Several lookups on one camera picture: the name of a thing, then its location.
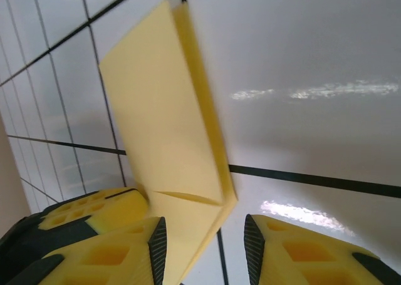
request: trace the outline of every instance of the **beige wall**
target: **beige wall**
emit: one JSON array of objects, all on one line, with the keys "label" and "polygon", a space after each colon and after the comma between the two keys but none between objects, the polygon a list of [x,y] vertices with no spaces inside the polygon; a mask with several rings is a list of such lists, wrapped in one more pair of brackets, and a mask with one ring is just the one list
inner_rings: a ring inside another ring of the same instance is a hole
[{"label": "beige wall", "polygon": [[0,236],[27,215],[29,206],[0,116]]}]

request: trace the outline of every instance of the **white tile wall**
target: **white tile wall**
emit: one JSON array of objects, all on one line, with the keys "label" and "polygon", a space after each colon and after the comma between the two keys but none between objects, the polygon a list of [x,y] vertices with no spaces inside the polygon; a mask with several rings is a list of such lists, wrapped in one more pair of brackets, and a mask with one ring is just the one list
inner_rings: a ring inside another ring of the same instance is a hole
[{"label": "white tile wall", "polygon": [[[23,137],[9,141],[31,211],[135,187],[95,52],[101,60],[161,0],[118,1],[100,17],[116,0],[86,0],[95,49],[85,27],[40,59],[87,23],[83,0],[8,1],[0,114],[8,135]],[[401,0],[188,1],[230,164],[398,186],[384,197],[232,174],[239,202],[222,227],[229,284],[249,284],[248,213],[361,245],[399,270]],[[35,62],[14,75],[24,58]],[[183,283],[227,285],[225,273],[215,238]]]},{"label": "white tile wall", "polygon": [[46,50],[46,42],[34,0],[9,0],[27,63]]}]

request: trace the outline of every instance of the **yellow flat panel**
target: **yellow flat panel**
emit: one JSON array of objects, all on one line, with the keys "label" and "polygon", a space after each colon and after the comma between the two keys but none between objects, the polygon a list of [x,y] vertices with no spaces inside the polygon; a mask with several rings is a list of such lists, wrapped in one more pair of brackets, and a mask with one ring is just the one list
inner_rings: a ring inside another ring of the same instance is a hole
[{"label": "yellow flat panel", "polygon": [[149,215],[166,218],[164,284],[179,284],[237,200],[187,5],[159,5],[100,69]]}]

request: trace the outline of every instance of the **yellow foam block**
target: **yellow foam block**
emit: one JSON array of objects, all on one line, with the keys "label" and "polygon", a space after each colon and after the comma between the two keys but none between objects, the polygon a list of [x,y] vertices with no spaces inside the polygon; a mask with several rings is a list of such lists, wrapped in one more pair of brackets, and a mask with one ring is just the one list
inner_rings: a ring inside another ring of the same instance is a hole
[{"label": "yellow foam block", "polygon": [[186,4],[167,1],[100,63],[149,215],[164,216],[164,284],[179,284],[236,203]]},{"label": "yellow foam block", "polygon": [[64,260],[40,285],[161,284],[154,279],[162,279],[165,241],[155,243],[158,251],[164,245],[164,254],[159,253],[159,258],[154,258],[153,263],[150,254],[150,238],[157,226],[159,238],[165,238],[164,220],[162,224],[159,222],[158,217],[148,218],[49,253],[46,257],[61,254]]},{"label": "yellow foam block", "polygon": [[106,189],[56,208],[44,217],[39,229],[52,229],[90,216],[86,223],[102,234],[143,219],[147,210],[147,201],[139,191]]},{"label": "yellow foam block", "polygon": [[370,251],[277,219],[248,215],[244,241],[251,284],[382,284],[353,257]]}]

